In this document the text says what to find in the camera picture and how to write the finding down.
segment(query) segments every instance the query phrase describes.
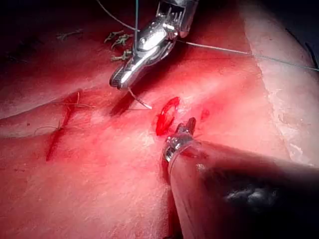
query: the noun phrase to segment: blood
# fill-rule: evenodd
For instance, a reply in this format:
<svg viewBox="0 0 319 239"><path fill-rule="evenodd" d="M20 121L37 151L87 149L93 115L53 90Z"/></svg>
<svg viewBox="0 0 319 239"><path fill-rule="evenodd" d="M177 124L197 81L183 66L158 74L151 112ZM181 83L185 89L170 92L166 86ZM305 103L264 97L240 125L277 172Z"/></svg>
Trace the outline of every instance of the blood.
<svg viewBox="0 0 319 239"><path fill-rule="evenodd" d="M180 98L175 97L173 99L170 99L163 107L156 124L155 131L157 136L163 135L168 131L169 127L175 119L179 102Z"/></svg>

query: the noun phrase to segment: pale skin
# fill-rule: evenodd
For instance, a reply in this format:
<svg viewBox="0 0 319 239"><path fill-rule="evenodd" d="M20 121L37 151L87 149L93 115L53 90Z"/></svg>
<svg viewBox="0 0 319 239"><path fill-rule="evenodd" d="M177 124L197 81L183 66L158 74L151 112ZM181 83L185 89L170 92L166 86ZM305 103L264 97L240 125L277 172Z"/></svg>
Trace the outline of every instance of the pale skin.
<svg viewBox="0 0 319 239"><path fill-rule="evenodd" d="M149 12L143 24L156 3L141 6ZM189 41L313 64L256 4L217 11L206 3L200 10ZM134 11L127 14L134 19ZM0 73L0 238L161 239L178 231L160 160L168 134L155 134L157 115L176 96L181 103L169 132L195 117L199 140L319 167L316 72L178 43L135 88L153 107L145 110L108 85L121 64L108 59L125 49L115 53L103 41L118 23L94 5L62 9L58 18L70 16L77 23L70 29L84 22L92 31L60 44L58 26L48 31L43 22L45 44L29 63ZM1 45L23 34L7 35Z"/></svg>

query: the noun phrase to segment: skin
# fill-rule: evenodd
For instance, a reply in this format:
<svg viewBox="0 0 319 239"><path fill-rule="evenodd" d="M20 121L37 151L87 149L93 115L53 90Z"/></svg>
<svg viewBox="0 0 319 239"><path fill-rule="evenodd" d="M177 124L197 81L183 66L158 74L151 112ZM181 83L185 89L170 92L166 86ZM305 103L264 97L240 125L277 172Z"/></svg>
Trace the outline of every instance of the skin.
<svg viewBox="0 0 319 239"><path fill-rule="evenodd" d="M141 2L140 25L156 6ZM122 9L110 6L133 25L134 11ZM15 34L4 29L2 52L31 33L43 44L24 54L27 63L1 65L1 238L163 238L178 231L161 149L190 117L197 119L197 139L319 165L315 72L178 43L133 88L153 107L145 110L108 85L120 65L111 55L125 48L103 43L122 27L97 4L26 11L16 24ZM55 38L79 27L82 35ZM201 3L187 40L312 65L255 3ZM156 136L157 115L176 96L176 119Z"/></svg>

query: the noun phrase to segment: pink skin surface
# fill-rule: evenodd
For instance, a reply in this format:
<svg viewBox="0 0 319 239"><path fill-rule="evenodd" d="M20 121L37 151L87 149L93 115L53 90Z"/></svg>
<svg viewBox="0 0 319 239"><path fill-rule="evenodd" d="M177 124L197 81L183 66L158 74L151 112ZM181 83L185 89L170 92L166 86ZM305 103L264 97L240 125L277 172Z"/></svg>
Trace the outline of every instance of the pink skin surface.
<svg viewBox="0 0 319 239"><path fill-rule="evenodd" d="M209 2L200 2L188 41L312 65L257 4ZM105 5L134 24L132 3ZM156 7L141 1L140 26ZM83 34L56 39L78 28ZM189 117L198 139L319 166L317 73L178 43L133 88L147 110L109 86L121 64L111 55L126 47L103 41L121 29L95 2L25 11L4 28L1 52L31 35L43 44L23 55L27 62L1 65L0 238L157 239L178 231L161 148ZM174 97L175 120L157 136L158 115Z"/></svg>

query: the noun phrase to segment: metal jaw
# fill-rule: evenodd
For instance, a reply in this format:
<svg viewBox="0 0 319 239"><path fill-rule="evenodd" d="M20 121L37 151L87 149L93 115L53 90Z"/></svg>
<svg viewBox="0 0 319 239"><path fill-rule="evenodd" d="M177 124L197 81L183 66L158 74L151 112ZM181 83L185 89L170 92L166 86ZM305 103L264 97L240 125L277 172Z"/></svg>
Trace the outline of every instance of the metal jaw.
<svg viewBox="0 0 319 239"><path fill-rule="evenodd" d="M114 72L110 85L126 90L137 82L146 67L164 59L175 46L184 17L185 8L161 1L154 20L137 33L132 58Z"/></svg>
<svg viewBox="0 0 319 239"><path fill-rule="evenodd" d="M187 124L180 123L177 126L175 133L169 136L164 145L162 156L164 160L170 162L174 157L175 152L183 145L193 140L196 119L190 118Z"/></svg>

